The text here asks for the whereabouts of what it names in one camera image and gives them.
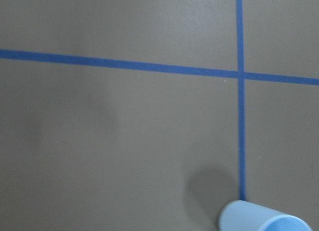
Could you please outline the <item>brown paper table cover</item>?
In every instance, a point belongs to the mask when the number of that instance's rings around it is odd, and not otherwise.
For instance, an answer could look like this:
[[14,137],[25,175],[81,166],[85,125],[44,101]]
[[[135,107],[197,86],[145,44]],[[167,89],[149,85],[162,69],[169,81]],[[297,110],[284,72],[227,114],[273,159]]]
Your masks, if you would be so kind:
[[0,228],[319,228],[319,0],[0,0]]

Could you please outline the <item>blue cup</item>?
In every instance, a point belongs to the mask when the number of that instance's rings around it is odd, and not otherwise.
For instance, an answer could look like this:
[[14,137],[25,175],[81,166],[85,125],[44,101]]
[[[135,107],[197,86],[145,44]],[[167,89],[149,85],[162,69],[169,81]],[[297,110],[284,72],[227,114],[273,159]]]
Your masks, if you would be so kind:
[[222,210],[218,228],[220,231],[310,231],[312,228],[302,219],[274,209],[236,200]]

